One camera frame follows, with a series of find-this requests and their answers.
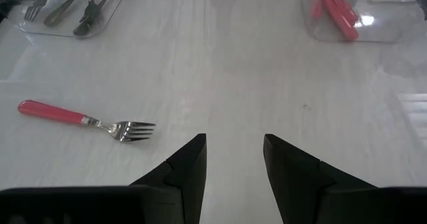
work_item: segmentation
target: fork neck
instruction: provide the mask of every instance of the fork neck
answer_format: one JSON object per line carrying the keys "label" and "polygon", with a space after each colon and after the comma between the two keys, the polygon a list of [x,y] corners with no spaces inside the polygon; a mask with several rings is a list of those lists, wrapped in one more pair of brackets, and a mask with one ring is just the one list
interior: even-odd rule
{"label": "fork neck", "polygon": [[84,118],[82,118],[81,124],[88,127],[99,127],[108,131],[109,133],[114,133],[117,130],[117,125],[103,123],[102,121],[89,116],[85,116]]}

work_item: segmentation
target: silver fork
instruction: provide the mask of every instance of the silver fork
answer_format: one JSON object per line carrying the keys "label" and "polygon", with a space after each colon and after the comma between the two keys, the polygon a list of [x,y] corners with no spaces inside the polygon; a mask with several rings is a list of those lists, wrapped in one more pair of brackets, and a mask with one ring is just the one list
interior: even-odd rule
{"label": "silver fork", "polygon": [[93,117],[73,111],[53,107],[37,101],[26,100],[18,106],[18,111],[22,114],[41,117],[64,123],[78,124],[85,127],[98,127],[108,131],[108,133],[120,142],[140,141],[149,139],[151,131],[154,129],[153,123],[141,123],[135,121],[120,121],[118,123],[104,123]]}
{"label": "silver fork", "polygon": [[27,8],[24,20],[34,21],[40,10],[46,6],[47,0],[34,0],[33,4]]}

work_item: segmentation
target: metal spoon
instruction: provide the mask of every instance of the metal spoon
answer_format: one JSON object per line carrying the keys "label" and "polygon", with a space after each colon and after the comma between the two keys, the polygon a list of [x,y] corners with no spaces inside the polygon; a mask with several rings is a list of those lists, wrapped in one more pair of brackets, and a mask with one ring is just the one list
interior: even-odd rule
{"label": "metal spoon", "polygon": [[96,19],[101,15],[101,8],[107,0],[101,0],[98,4],[94,0],[89,1],[89,5],[85,9],[85,14],[80,20],[80,25],[73,30],[75,36],[81,37],[87,35],[95,23]]}
{"label": "metal spoon", "polygon": [[43,23],[48,27],[53,27],[61,22],[62,20],[62,14],[68,9],[68,7],[74,2],[75,0],[66,0],[62,5],[60,5],[58,8],[56,8],[54,11],[52,11],[43,21]]}

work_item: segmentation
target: fork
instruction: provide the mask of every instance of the fork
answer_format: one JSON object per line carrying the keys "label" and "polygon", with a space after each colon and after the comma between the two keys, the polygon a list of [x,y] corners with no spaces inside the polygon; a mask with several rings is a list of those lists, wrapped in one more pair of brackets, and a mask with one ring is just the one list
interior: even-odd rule
{"label": "fork", "polygon": [[48,16],[45,18],[43,23],[47,27],[53,27],[54,25],[57,25],[61,20],[64,12],[68,9],[68,7],[74,2],[75,0],[66,0],[64,3],[62,3],[58,8],[56,8],[54,11],[52,11]]}
{"label": "fork", "polygon": [[47,0],[34,0],[33,4],[25,12],[24,20],[34,21],[40,10],[46,6]]}
{"label": "fork", "polygon": [[105,123],[84,114],[64,110],[32,100],[21,102],[18,106],[18,111],[26,115],[82,125],[84,127],[99,127],[108,131],[114,139],[122,143],[149,139],[148,135],[151,135],[151,131],[154,129],[146,127],[155,126],[153,123],[141,123],[135,121],[120,121],[113,124]]}
{"label": "fork", "polygon": [[107,0],[101,0],[98,4],[95,3],[95,0],[90,0],[83,17],[80,19],[80,24],[73,30],[73,34],[76,37],[82,37],[87,35],[92,28],[92,25],[95,23],[97,18],[101,15],[101,9],[104,6]]}

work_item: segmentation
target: marble surface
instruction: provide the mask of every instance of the marble surface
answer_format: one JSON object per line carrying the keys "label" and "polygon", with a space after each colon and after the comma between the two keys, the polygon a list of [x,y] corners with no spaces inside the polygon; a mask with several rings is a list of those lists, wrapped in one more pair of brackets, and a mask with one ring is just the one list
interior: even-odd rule
{"label": "marble surface", "polygon": [[[8,22],[0,37],[2,189],[127,185],[198,133],[201,223],[282,222],[265,133],[373,185],[427,185],[423,62],[395,45],[312,39],[300,0],[123,0],[90,39],[24,35]],[[22,116],[25,99],[157,128],[120,144]]]}

